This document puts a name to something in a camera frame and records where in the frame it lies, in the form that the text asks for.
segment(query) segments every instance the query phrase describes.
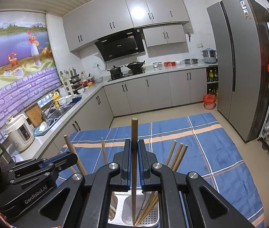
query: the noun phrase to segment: cutting board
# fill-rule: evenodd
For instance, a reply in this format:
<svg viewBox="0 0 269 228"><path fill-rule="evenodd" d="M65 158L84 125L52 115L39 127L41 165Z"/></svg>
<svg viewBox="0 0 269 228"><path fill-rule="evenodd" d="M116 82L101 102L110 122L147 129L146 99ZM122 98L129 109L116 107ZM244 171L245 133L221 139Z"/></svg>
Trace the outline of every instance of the cutting board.
<svg viewBox="0 0 269 228"><path fill-rule="evenodd" d="M41 111L42 110L37 103L25 111L34 127L37 127L42 122Z"/></svg>

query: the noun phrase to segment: black pot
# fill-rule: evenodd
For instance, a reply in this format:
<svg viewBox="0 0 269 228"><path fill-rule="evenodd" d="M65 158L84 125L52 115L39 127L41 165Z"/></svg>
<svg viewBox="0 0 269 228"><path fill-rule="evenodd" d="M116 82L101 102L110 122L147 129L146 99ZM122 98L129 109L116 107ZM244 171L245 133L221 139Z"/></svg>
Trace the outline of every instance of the black pot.
<svg viewBox="0 0 269 228"><path fill-rule="evenodd" d="M133 63L128 64L127 66L125 65L125 67L128 67L128 68L131 69L131 70L137 71L137 70L139 70L144 64L145 64L145 61L144 61L144 62L133 62Z"/></svg>
<svg viewBox="0 0 269 228"><path fill-rule="evenodd" d="M113 68L111 68L111 69L109 69L109 70L107 70L107 71L110 71L110 74L111 74L111 75L116 75L116 74L120 74L120 73L122 73L122 71L121 71L121 67L116 67L116 66L114 66L114 65L113 65Z"/></svg>

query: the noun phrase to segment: flower vase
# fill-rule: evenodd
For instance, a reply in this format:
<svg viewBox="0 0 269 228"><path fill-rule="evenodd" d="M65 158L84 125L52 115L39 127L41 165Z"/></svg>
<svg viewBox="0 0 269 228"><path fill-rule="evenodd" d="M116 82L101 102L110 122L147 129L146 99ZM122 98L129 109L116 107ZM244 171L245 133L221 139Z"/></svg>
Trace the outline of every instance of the flower vase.
<svg viewBox="0 0 269 228"><path fill-rule="evenodd" d="M41 59L38 52L38 48L34 43L31 43L31 54L36 66L41 65Z"/></svg>

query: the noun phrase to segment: refrigerator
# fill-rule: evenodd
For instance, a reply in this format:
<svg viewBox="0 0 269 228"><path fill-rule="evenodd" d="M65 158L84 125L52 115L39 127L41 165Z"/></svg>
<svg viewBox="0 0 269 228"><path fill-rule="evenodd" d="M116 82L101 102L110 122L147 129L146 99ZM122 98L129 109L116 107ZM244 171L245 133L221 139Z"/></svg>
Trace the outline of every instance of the refrigerator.
<svg viewBox="0 0 269 228"><path fill-rule="evenodd" d="M255 0L207 8L218 59L218 111L244 142L258 137L269 105L268 11Z"/></svg>

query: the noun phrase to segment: beige tile floor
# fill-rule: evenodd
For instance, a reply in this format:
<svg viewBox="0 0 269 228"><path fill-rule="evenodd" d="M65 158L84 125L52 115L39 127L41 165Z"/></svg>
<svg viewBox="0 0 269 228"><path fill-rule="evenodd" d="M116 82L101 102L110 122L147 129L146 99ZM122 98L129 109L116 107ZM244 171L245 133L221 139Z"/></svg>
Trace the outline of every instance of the beige tile floor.
<svg viewBox="0 0 269 228"><path fill-rule="evenodd" d="M115 118L111 124L111 127L129 126L131 125L132 117L138 118L140 124L201 114L205 112L208 111L204 109L202 103L191 104L182 107ZM216 108L212 110L211 113L235 143L239 153L243 157L251 172L251 175L253 176L254 183L263 203L264 223L265 227L267 227L269 225L269 152L266 149L266 146L257 140L253 140L245 144Z"/></svg>

